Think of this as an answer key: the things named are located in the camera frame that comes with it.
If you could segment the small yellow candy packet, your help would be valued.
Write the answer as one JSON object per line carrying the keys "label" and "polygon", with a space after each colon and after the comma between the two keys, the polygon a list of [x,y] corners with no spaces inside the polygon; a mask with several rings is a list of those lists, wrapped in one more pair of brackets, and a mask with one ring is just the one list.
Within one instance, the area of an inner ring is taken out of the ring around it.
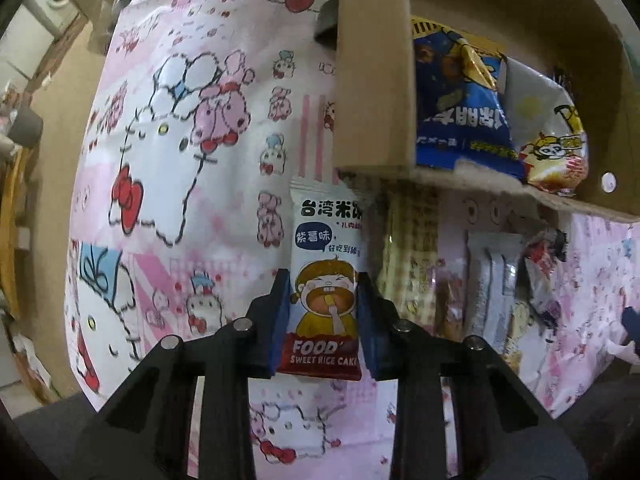
{"label": "small yellow candy packet", "polygon": [[529,305],[523,300],[514,302],[510,317],[508,333],[506,334],[506,343],[502,357],[515,374],[520,372],[523,352],[520,349],[520,340],[532,326],[534,319],[530,314]]}

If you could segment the white red wafer bar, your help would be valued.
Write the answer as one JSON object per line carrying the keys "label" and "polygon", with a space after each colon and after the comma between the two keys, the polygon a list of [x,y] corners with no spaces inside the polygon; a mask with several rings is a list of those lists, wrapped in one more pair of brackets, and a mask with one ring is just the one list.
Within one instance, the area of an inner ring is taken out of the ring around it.
{"label": "white red wafer bar", "polygon": [[464,330],[479,336],[495,352],[506,348],[506,337],[518,280],[524,236],[506,232],[472,232],[469,253]]}

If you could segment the sweet rice cake packet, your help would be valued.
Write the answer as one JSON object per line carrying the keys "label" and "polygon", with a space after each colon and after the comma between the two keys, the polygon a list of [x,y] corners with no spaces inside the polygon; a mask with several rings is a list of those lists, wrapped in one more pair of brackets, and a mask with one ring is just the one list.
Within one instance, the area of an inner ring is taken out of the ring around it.
{"label": "sweet rice cake packet", "polygon": [[296,177],[291,198],[290,310],[279,370],[358,380],[357,289],[366,270],[364,226],[373,195]]}

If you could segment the yellow checkered biscuit packet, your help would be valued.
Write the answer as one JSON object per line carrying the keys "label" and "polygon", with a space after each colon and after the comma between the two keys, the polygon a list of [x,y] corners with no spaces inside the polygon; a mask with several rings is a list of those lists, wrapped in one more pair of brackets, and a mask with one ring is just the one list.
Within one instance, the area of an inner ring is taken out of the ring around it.
{"label": "yellow checkered biscuit packet", "polygon": [[386,227],[378,290],[401,318],[435,327],[438,193],[397,181],[386,190]]}

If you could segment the silver yellow snack bag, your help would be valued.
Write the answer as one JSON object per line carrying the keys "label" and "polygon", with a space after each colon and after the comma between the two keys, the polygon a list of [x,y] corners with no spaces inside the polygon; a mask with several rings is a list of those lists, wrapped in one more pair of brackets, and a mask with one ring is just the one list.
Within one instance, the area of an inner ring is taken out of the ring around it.
{"label": "silver yellow snack bag", "polygon": [[547,193],[572,196],[588,176],[589,162],[585,128],[568,92],[507,58],[503,109],[526,182]]}

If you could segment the blue yellow chip bag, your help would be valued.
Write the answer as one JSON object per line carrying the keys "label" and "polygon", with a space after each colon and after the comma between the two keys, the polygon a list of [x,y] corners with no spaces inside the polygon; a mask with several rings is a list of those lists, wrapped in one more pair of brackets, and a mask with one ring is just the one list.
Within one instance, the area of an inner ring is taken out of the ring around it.
{"label": "blue yellow chip bag", "polygon": [[523,180],[500,102],[498,44],[447,25],[411,19],[416,74],[416,163],[453,170],[465,159]]}

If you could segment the small clear cake packet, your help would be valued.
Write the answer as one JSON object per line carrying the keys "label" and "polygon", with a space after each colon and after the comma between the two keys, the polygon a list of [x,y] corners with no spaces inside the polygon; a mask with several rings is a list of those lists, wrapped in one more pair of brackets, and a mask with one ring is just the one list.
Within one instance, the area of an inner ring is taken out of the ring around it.
{"label": "small clear cake packet", "polygon": [[465,276],[457,268],[436,271],[435,330],[439,337],[460,342],[464,338]]}

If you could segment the black white small packet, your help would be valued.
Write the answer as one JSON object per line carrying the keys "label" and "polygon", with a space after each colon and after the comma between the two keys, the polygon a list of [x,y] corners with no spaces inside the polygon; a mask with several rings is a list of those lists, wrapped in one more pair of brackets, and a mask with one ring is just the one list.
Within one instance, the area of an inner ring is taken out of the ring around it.
{"label": "black white small packet", "polygon": [[526,245],[523,255],[528,303],[545,326],[555,330],[561,318],[561,306],[556,299],[555,271],[559,262],[566,261],[566,234],[547,228]]}

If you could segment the grey trash bin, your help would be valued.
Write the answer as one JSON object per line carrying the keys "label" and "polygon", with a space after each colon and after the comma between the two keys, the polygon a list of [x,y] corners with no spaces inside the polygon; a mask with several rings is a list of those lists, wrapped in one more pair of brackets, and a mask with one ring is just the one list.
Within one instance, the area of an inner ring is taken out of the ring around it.
{"label": "grey trash bin", "polygon": [[29,106],[21,106],[10,115],[6,136],[22,148],[35,148],[43,132],[43,119]]}

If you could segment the pink Hello Kitty bedsheet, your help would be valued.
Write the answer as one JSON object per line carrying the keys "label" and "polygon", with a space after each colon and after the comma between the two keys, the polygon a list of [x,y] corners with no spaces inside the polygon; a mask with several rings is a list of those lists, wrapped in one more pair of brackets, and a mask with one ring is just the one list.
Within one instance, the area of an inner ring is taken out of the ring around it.
{"label": "pink Hello Kitty bedsheet", "polygon": [[559,222],[562,318],[520,340],[520,372],[552,415],[629,356],[639,303],[639,218],[556,210],[523,195],[344,171],[333,161],[337,0],[132,0],[82,141],[65,287],[68,355],[100,408],[160,338],[212,334],[243,315],[290,261],[290,184],[374,195],[369,269],[380,274],[386,190],[438,193],[436,269],[465,273],[471,232],[510,214]]}

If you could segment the brown cardboard box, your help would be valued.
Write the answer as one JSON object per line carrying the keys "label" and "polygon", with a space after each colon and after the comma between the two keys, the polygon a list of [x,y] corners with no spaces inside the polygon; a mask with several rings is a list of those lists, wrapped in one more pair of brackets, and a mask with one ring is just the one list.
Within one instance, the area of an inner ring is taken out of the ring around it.
{"label": "brown cardboard box", "polygon": [[623,0],[337,0],[336,168],[639,218]]}

